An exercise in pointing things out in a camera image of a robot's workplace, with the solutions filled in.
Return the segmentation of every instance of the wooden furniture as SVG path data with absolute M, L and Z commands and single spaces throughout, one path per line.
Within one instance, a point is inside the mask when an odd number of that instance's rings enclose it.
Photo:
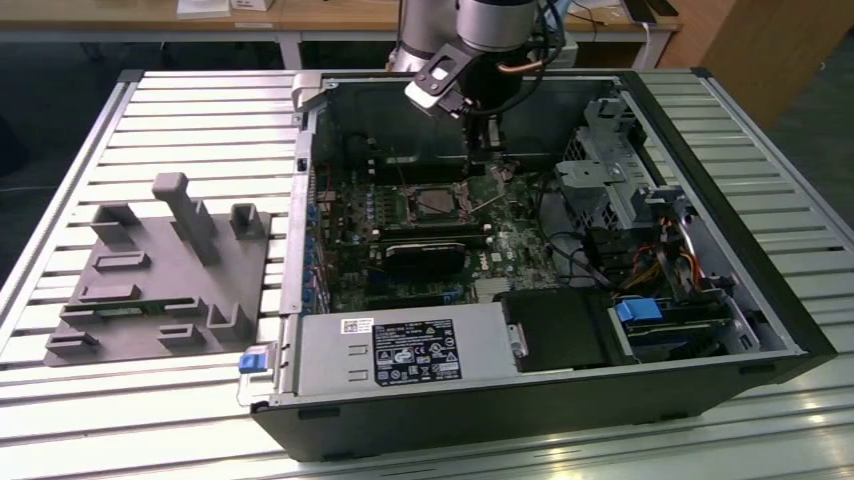
M 300 65 L 298 44 L 305 41 L 390 41 L 396 37 L 397 0 L 285 0 L 281 11 L 281 29 L 286 42 L 281 43 L 285 65 Z M 580 11 L 579 17 L 588 13 Z M 579 57 L 591 58 L 591 65 L 653 68 L 671 34 L 679 29 L 675 17 L 659 17 L 659 23 L 649 29 L 647 37 L 643 28 L 629 22 L 621 7 L 592 10 L 597 23 L 567 16 L 565 29 L 576 42 L 583 43 Z M 628 46 L 629 57 L 621 64 L 611 64 L 605 57 L 613 57 L 613 48 L 591 48 L 589 44 L 608 44 L 609 47 Z M 596 51 L 604 50 L 596 58 Z
M 669 0 L 683 28 L 659 67 L 705 67 L 769 127 L 854 23 L 851 0 Z
M 232 31 L 274 29 L 285 5 L 232 10 L 229 17 L 178 20 L 176 0 L 0 0 L 0 30 Z
M 233 10 L 230 17 L 200 20 L 178 20 L 174 10 L 176 0 L 0 0 L 0 42 L 269 41 L 280 46 L 285 68 L 300 69 L 304 41 L 389 41 L 396 36 L 396 0 L 276 0 L 266 12 Z M 661 18 L 647 37 L 621 8 L 592 13 L 603 23 L 595 32 L 588 20 L 565 21 L 583 43 L 579 56 L 597 66 L 653 66 L 677 20 Z M 607 52 L 604 45 L 629 47 L 627 64 L 599 63 L 609 55 L 599 52 Z

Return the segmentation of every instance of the blue latch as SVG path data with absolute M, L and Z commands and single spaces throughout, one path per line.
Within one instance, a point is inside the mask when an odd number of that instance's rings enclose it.
M 266 371 L 266 352 L 245 352 L 240 355 L 240 373 L 261 373 Z
M 661 311 L 652 298 L 631 298 L 615 307 L 620 322 L 644 322 L 661 319 Z

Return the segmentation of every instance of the metal bracket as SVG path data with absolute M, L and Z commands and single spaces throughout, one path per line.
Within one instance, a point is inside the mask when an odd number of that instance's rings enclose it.
M 324 90 L 321 72 L 297 73 L 293 76 L 293 83 L 290 86 L 293 111 L 305 112 L 306 110 L 310 110 L 321 102 L 320 94 Z
M 625 181 L 625 175 L 619 166 L 608 166 L 597 160 L 560 162 L 555 168 L 564 185 L 572 188 L 596 188 Z

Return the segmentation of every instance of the power supply label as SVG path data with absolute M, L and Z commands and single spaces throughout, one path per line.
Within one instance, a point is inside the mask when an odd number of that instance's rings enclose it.
M 373 325 L 373 380 L 380 387 L 460 378 L 450 319 Z

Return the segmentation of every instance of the motherboard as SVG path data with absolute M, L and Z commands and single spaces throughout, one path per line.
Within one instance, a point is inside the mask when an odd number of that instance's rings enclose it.
M 501 292 L 557 284 L 533 174 L 497 164 L 472 174 L 450 164 L 436 175 L 410 158 L 382 160 L 316 175 L 332 312 L 490 302 Z

